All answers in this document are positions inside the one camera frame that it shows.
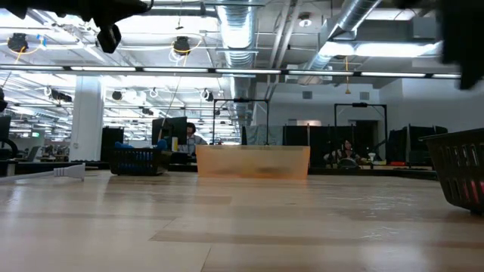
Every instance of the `ceiling light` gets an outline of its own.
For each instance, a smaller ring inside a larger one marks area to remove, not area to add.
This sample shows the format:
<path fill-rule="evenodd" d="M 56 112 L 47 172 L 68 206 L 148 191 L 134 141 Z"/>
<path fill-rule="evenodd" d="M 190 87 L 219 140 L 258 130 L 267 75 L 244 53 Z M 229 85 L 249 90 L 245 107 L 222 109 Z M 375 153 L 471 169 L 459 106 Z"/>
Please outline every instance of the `ceiling light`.
<path fill-rule="evenodd" d="M 289 70 L 289 74 L 298 75 L 298 76 L 353 76 L 353 72 L 343 72 L 343 71 Z"/>
<path fill-rule="evenodd" d="M 459 79 L 461 75 L 458 74 L 435 74 L 434 79 Z"/>
<path fill-rule="evenodd" d="M 44 95 L 45 96 L 51 96 L 51 94 L 52 94 L 51 88 L 50 87 L 45 87 L 44 88 Z"/>
<path fill-rule="evenodd" d="M 23 132 L 31 132 L 31 130 L 30 129 L 11 129 L 10 132 L 23 133 Z"/>
<path fill-rule="evenodd" d="M 62 66 L 0 65 L 1 70 L 63 70 Z"/>
<path fill-rule="evenodd" d="M 378 72 L 363 72 L 362 76 L 383 76 L 383 77 L 403 77 L 403 78 L 423 78 L 424 73 L 378 73 Z"/>
<path fill-rule="evenodd" d="M 106 72 L 136 72 L 134 67 L 110 67 L 110 66 L 72 66 L 74 71 L 106 71 Z"/>
<path fill-rule="evenodd" d="M 150 90 L 150 97 L 155 98 L 158 96 L 158 91 L 156 88 L 153 88 L 153 90 Z"/>
<path fill-rule="evenodd" d="M 216 69 L 216 73 L 232 73 L 232 74 L 280 74 L 280 70 L 258 70 L 258 69 Z"/>
<path fill-rule="evenodd" d="M 355 55 L 362 57 L 418 57 L 429 49 L 428 45 L 364 43 L 356 48 Z"/>
<path fill-rule="evenodd" d="M 301 27 L 308 27 L 311 26 L 312 21 L 310 19 L 304 19 L 299 22 L 299 26 Z"/>
<path fill-rule="evenodd" d="M 145 72 L 159 72 L 159 73 L 208 73 L 208 69 L 203 68 L 143 68 Z"/>

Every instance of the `black partition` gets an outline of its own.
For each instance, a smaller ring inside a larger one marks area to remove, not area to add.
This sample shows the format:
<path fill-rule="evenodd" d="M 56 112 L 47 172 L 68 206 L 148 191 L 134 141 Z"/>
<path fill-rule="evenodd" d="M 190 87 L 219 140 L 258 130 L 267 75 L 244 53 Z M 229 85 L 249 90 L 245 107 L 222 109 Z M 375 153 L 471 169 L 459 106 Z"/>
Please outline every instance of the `black partition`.
<path fill-rule="evenodd" d="M 124 141 L 124 128 L 103 128 L 101 140 L 101 161 L 109 162 L 111 150 L 114 148 L 116 142 L 121 144 Z"/>

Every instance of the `wall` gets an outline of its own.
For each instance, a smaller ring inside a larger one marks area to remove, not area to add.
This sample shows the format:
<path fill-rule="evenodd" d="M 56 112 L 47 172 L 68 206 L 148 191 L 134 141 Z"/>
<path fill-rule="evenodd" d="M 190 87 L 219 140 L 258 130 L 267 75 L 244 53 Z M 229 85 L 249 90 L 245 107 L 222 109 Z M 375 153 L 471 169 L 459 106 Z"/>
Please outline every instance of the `wall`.
<path fill-rule="evenodd" d="M 263 98 L 267 85 L 258 83 L 258 98 Z M 351 84 L 351 94 L 345 94 L 346 85 L 279 84 L 271 99 L 269 109 L 270 125 L 286 125 L 288 119 L 319 120 L 322 125 L 334 125 L 334 104 L 351 104 L 361 102 L 360 91 L 370 93 L 369 104 L 378 104 L 379 91 L 368 84 Z M 312 91 L 312 99 L 303 99 L 303 91 Z M 350 120 L 381 120 L 383 117 L 373 108 L 338 107 L 338 125 L 349 125 Z M 253 116 L 254 125 L 267 123 L 265 113 L 256 107 Z"/>
<path fill-rule="evenodd" d="M 456 81 L 399 79 L 380 90 L 380 100 L 388 104 L 389 130 L 408 123 L 439 125 L 449 132 L 484 127 L 484 88 L 460 91 Z"/>

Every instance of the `translucent plastic bin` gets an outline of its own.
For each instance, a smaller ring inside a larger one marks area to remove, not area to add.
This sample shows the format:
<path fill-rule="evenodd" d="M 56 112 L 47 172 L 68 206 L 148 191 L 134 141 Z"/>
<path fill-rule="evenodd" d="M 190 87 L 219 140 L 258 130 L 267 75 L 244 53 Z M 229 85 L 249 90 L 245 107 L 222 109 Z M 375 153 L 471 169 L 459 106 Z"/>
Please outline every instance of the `translucent plastic bin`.
<path fill-rule="evenodd" d="M 197 146 L 198 175 L 305 180 L 309 154 L 309 147 Z"/>

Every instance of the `black basket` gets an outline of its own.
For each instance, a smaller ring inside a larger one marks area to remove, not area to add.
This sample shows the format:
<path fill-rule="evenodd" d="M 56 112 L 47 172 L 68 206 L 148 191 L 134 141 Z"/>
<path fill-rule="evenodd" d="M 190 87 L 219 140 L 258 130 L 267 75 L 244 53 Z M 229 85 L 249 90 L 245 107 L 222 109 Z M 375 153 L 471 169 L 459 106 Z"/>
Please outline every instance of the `black basket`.
<path fill-rule="evenodd" d="M 111 150 L 110 168 L 115 175 L 160 175 L 168 170 L 172 153 L 151 148 Z"/>
<path fill-rule="evenodd" d="M 472 213 L 484 212 L 484 128 L 422 138 L 427 142 L 445 198 Z"/>

